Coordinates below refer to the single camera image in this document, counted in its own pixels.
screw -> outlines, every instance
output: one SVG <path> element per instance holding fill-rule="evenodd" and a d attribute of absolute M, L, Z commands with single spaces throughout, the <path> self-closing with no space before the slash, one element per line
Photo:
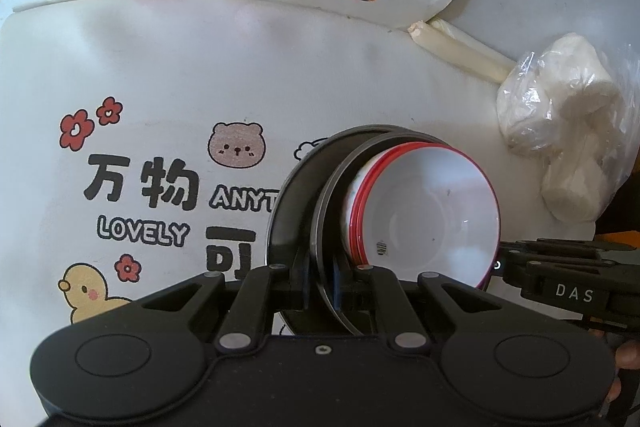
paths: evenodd
<path fill-rule="evenodd" d="M 331 346 L 316 346 L 316 355 L 328 355 L 332 351 Z"/>
<path fill-rule="evenodd" d="M 417 347 L 424 346 L 424 344 L 427 343 L 427 338 L 420 333 L 406 331 L 396 336 L 394 342 L 396 346 L 402 347 L 403 349 L 416 349 Z"/>
<path fill-rule="evenodd" d="M 251 345 L 251 337 L 244 333 L 227 333 L 218 342 L 225 349 L 244 349 Z"/>

red flower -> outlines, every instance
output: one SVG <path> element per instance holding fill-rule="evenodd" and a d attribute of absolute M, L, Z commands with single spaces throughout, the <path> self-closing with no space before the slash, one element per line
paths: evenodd
<path fill-rule="evenodd" d="M 118 279 L 122 282 L 138 282 L 140 280 L 142 265 L 128 253 L 122 254 L 120 260 L 113 267 L 116 269 Z"/>
<path fill-rule="evenodd" d="M 84 109 L 78 109 L 76 114 L 66 115 L 60 122 L 60 147 L 69 147 L 74 152 L 82 149 L 84 139 L 94 131 L 94 121 L 89 120 L 89 115 Z"/>
<path fill-rule="evenodd" d="M 98 117 L 100 125 L 108 123 L 118 123 L 120 121 L 120 113 L 122 112 L 122 104 L 116 102 L 116 99 L 109 96 L 102 102 L 102 107 L 95 110 L 95 116 Z"/>

triangular cutout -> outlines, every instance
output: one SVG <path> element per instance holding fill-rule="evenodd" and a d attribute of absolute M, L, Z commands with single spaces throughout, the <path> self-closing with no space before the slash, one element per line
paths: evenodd
<path fill-rule="evenodd" d="M 178 290 L 172 291 L 165 295 L 161 295 L 151 302 L 144 304 L 142 307 L 148 310 L 160 310 L 163 312 L 178 312 L 184 308 L 185 304 L 196 295 L 200 289 L 199 284 L 191 283 Z"/>
<path fill-rule="evenodd" d="M 451 284 L 442 285 L 444 291 L 456 302 L 463 312 L 480 313 L 500 310 L 500 306 L 492 304 L 482 299 L 481 295 L 474 295 L 458 286 Z"/>

red rim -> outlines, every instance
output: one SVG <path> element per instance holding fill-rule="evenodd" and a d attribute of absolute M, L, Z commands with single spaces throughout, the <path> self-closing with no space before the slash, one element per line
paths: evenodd
<path fill-rule="evenodd" d="M 351 255 L 357 258 L 359 264 L 369 264 L 367 254 L 364 251 L 364 245 L 361 245 L 361 238 L 358 237 L 359 235 L 362 235 L 362 229 L 358 227 L 357 223 L 358 220 L 362 221 L 362 218 L 360 217 L 360 206 L 363 199 L 366 201 L 371 188 L 373 187 L 373 183 L 378 179 L 389 163 L 406 152 L 433 145 L 435 144 L 427 142 L 407 142 L 391 147 L 385 155 L 380 156 L 379 160 L 373 165 L 371 170 L 367 172 L 367 175 L 362 181 L 362 185 L 360 185 L 360 188 L 356 193 L 349 220 L 349 247 L 351 248 Z"/>
<path fill-rule="evenodd" d="M 356 199 L 355 199 L 354 204 L 353 204 L 352 216 L 355 217 L 355 222 L 354 221 L 350 221 L 350 244 L 351 244 L 351 241 L 352 241 L 351 235 L 353 233 L 353 236 L 354 236 L 353 237 L 353 241 L 354 241 L 354 244 L 357 247 L 355 251 L 358 252 L 358 256 L 360 258 L 361 263 L 364 261 L 363 264 L 369 264 L 369 261 L 367 259 L 367 253 L 364 250 L 364 236 L 363 236 L 363 233 L 362 233 L 363 219 L 364 219 L 364 208 L 366 206 L 367 198 L 369 198 L 369 194 L 371 192 L 371 189 L 373 188 L 373 185 L 374 185 L 375 181 L 378 179 L 380 174 L 382 174 L 384 169 L 392 161 L 396 160 L 401 155 L 403 155 L 403 154 L 405 154 L 405 153 L 407 153 L 409 151 L 416 150 L 416 149 L 422 149 L 422 148 L 425 148 L 425 147 L 438 147 L 440 149 L 448 149 L 450 151 L 453 151 L 455 153 L 460 154 L 461 156 L 465 157 L 468 161 L 470 161 L 476 167 L 476 169 L 478 169 L 478 171 L 482 174 L 482 177 L 484 177 L 484 180 L 486 181 L 487 185 L 489 186 L 489 189 L 491 190 L 492 195 L 494 195 L 495 208 L 496 208 L 497 213 L 498 213 L 498 237 L 497 237 L 497 240 L 496 240 L 496 243 L 495 243 L 495 250 L 494 250 L 493 260 L 492 260 L 489 268 L 485 272 L 484 277 L 482 277 L 480 282 L 476 285 L 476 287 L 480 286 L 482 284 L 482 282 L 486 279 L 486 277 L 491 273 L 491 270 L 494 267 L 495 259 L 496 259 L 497 255 L 498 255 L 498 246 L 500 245 L 500 234 L 502 232 L 502 218 L 500 217 L 500 205 L 498 204 L 498 198 L 495 195 L 494 186 L 491 184 L 491 181 L 489 181 L 489 178 L 487 178 L 486 174 L 480 168 L 480 166 L 475 161 L 473 161 L 473 159 L 469 158 L 469 156 L 467 156 L 462 151 L 459 151 L 458 149 L 455 149 L 455 148 L 450 147 L 450 146 L 438 144 L 438 143 L 411 142 L 411 143 L 408 143 L 406 145 L 407 146 L 413 145 L 413 147 L 403 148 L 402 151 L 399 152 L 399 153 L 398 153 L 398 151 L 395 151 L 396 153 L 393 155 L 393 157 L 391 155 L 383 156 L 383 158 L 381 158 L 381 161 L 376 163 L 374 165 L 374 167 L 367 173 L 367 176 L 365 177 L 365 179 L 364 179 L 364 181 L 362 183 L 362 186 L 360 187 L 360 190 L 356 194 Z"/>

chinese character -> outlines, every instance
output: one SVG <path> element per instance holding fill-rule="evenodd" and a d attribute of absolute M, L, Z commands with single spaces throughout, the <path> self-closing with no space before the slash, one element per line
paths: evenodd
<path fill-rule="evenodd" d="M 242 280 L 251 270 L 251 245 L 255 241 L 255 232 L 245 229 L 230 229 L 228 227 L 207 227 L 207 239 L 222 241 L 236 241 L 240 257 L 240 267 L 234 271 L 234 277 Z M 234 255 L 229 247 L 209 245 L 207 247 L 207 270 L 226 272 L 231 269 Z"/>
<path fill-rule="evenodd" d="M 131 159 L 126 156 L 114 156 L 111 154 L 90 154 L 89 165 L 97 165 L 98 171 L 95 173 L 94 181 L 91 182 L 84 190 L 84 197 L 88 200 L 93 200 L 100 192 L 102 184 L 107 182 L 113 183 L 111 192 L 107 194 L 107 200 L 118 201 L 122 194 L 122 182 L 124 181 L 122 174 L 115 171 L 110 171 L 107 167 L 129 167 Z"/>
<path fill-rule="evenodd" d="M 196 207 L 200 179 L 196 172 L 187 170 L 184 166 L 185 163 L 182 160 L 175 159 L 167 172 L 164 170 L 164 158 L 160 156 L 156 156 L 153 163 L 145 162 L 140 174 L 140 181 L 146 183 L 151 178 L 151 185 L 142 189 L 142 195 L 149 197 L 149 208 L 158 206 L 159 197 L 164 203 L 169 201 L 176 205 L 182 203 L 183 210 L 193 210 Z M 170 184 L 166 190 L 161 184 L 165 177 Z M 176 189 L 173 185 L 178 178 L 186 178 L 189 182 L 186 199 L 184 198 L 184 188 L 178 187 Z"/>

